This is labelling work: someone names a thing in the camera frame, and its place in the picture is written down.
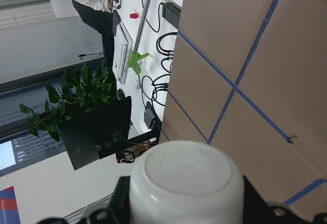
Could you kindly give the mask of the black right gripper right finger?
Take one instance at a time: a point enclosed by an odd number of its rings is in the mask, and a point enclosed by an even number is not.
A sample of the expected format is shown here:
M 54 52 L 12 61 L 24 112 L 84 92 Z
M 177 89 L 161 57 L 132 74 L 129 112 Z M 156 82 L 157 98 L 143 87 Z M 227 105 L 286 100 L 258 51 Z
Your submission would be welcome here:
M 326 213 L 316 214 L 307 221 L 284 204 L 267 203 L 255 190 L 246 176 L 244 180 L 244 210 L 242 223 L 326 223 Z

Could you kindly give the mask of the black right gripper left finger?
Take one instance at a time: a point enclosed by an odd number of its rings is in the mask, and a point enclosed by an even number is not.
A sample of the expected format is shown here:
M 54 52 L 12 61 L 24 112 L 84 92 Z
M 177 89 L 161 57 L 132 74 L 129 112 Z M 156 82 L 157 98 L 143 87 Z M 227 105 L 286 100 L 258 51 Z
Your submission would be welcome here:
M 109 203 L 91 210 L 77 223 L 130 223 L 129 187 L 130 176 L 120 177 Z

